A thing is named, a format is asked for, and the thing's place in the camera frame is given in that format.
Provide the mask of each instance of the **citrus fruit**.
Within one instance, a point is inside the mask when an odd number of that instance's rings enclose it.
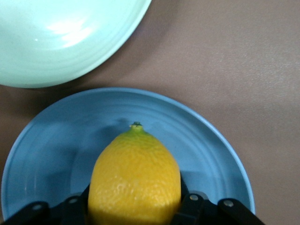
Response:
[[[180,170],[139,122],[98,157],[90,182],[92,225],[166,225],[180,206]]]

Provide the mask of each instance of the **tableware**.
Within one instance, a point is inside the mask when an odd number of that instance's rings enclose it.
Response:
[[[157,93],[100,88],[54,103],[20,133],[3,173],[4,218],[30,202],[54,206],[82,192],[101,151],[134,121],[169,149],[190,191],[204,192],[215,204],[235,198],[255,212],[242,162],[205,118]]]
[[[93,70],[130,37],[151,0],[0,2],[0,84],[41,88]]]

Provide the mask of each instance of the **bowl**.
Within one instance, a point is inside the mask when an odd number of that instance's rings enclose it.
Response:
[[[54,86],[112,56],[151,0],[5,0],[0,2],[0,84]]]
[[[215,204],[222,198],[238,199],[255,213],[241,160],[204,117],[154,92],[100,88],[54,103],[20,133],[2,178],[4,218],[30,202],[55,206],[82,192],[101,151],[134,121],[172,153],[190,190],[204,192]]]

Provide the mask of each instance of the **dish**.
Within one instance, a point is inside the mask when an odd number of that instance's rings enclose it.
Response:
[[[255,213],[240,159],[205,118],[157,93],[100,88],[54,103],[20,133],[3,173],[4,218],[27,203],[54,206],[82,192],[100,152],[134,121],[170,150],[190,190],[204,192],[213,203],[236,198]]]
[[[112,56],[130,37],[151,0],[0,2],[0,84],[54,86]]]

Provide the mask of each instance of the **yellow lemon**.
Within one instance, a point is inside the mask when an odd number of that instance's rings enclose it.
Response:
[[[180,206],[180,170],[139,122],[98,157],[90,182],[92,225],[166,225]]]

